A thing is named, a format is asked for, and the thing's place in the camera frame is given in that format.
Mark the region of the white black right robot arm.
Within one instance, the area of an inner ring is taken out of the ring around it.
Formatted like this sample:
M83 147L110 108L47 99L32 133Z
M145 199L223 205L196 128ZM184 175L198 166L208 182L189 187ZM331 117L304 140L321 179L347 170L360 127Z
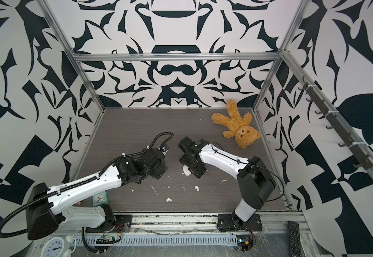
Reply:
M256 213L268 201L277 183L275 174L267 170L263 161L254 156L251 159L239 157L199 140L183 138L178 147L184 153L180 163L200 179L207 171L206 166L214 166L237 180L241 201L232 214L219 214L217 229L219 231L255 231L262 230L260 216Z

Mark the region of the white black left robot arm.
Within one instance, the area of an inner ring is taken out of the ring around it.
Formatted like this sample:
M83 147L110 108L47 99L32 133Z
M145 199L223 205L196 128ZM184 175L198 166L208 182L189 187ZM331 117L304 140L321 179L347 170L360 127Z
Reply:
M112 159L100 171L70 183L47 187L41 183L34 187L30 200L0 221L0 238L27 234L31 241L46 237L67 221L62 213L74 204L103 191L129 183L141 184L148 176L160 179L167 171L165 155L172 132L158 134L151 144L138 153ZM25 212L27 228L15 232L2 232L3 227L16 215Z

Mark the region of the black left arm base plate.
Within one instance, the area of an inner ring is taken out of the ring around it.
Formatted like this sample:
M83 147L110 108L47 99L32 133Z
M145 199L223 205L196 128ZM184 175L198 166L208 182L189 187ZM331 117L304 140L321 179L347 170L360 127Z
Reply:
M132 225L132 215L129 214L119 214L115 215L115 221L113 223L116 230L123 230L124 228L131 228Z

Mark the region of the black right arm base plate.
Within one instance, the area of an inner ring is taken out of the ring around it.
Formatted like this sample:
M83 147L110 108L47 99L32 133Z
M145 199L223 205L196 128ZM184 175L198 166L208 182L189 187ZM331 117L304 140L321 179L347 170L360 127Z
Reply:
M260 216L253 214L246 222L242 221L235 213L218 214L217 229L221 232L227 231L262 231L263 226Z

